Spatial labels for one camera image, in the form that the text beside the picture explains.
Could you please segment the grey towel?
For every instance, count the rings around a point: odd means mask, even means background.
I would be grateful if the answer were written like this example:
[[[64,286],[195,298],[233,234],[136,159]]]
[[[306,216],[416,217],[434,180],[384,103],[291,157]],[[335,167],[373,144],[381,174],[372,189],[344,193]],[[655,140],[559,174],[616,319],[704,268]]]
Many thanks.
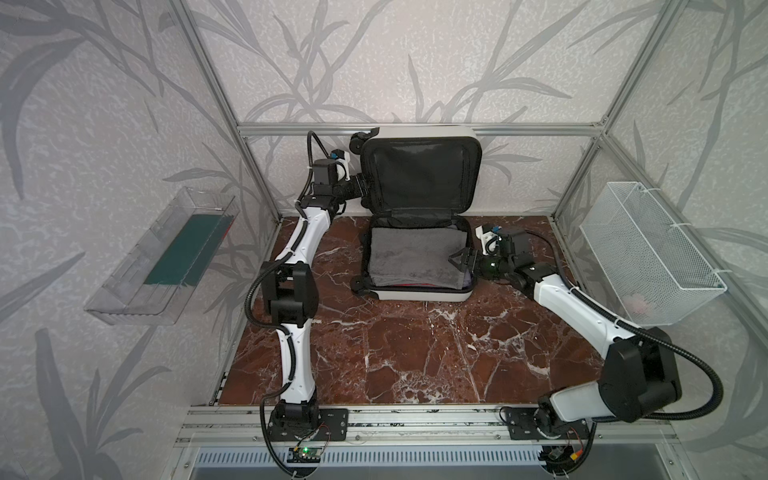
[[[469,284],[469,274],[448,261],[450,255],[467,248],[467,233],[455,227],[376,227],[370,247],[368,273],[375,286],[459,290]]]

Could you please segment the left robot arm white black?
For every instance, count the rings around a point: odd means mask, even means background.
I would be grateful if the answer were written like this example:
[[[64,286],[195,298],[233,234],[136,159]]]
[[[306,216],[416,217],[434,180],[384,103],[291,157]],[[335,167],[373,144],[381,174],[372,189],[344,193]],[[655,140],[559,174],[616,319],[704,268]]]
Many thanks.
[[[277,333],[282,385],[263,400],[276,399],[274,425],[319,425],[316,384],[312,374],[311,321],[319,307],[312,262],[333,219],[351,200],[367,192],[354,175],[343,180],[315,180],[296,201],[299,218],[285,247],[262,264],[244,302],[250,324]]]

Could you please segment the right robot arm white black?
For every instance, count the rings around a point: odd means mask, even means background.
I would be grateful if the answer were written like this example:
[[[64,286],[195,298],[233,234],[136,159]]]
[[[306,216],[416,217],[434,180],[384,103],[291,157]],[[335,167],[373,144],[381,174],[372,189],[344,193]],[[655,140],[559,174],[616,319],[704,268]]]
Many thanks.
[[[470,250],[452,255],[450,261],[460,271],[476,277],[507,281],[564,320],[601,356],[603,365],[598,380],[540,398],[537,422],[541,428],[555,429],[580,420],[694,420],[713,413],[721,405],[724,387],[712,367],[673,344],[664,331],[641,328],[595,302],[565,278],[560,264],[517,264],[512,256]],[[706,375],[712,393],[700,407],[667,413],[665,407],[682,397],[678,358]]]

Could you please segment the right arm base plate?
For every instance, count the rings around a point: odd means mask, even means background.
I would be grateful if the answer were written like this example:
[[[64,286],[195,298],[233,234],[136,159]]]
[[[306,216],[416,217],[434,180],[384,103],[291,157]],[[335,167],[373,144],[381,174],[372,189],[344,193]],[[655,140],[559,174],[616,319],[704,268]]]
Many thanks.
[[[586,420],[563,423],[555,419],[549,422],[545,414],[540,414],[535,406],[502,406],[499,418],[507,428],[511,440],[576,440],[586,441],[590,426]]]

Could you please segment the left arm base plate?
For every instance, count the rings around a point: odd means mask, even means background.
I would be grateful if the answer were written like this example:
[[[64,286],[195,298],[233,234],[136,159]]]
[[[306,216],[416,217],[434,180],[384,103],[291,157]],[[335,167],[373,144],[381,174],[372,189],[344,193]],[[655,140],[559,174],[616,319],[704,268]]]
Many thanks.
[[[271,441],[341,442],[347,437],[349,410],[317,406],[279,404],[267,424]]]

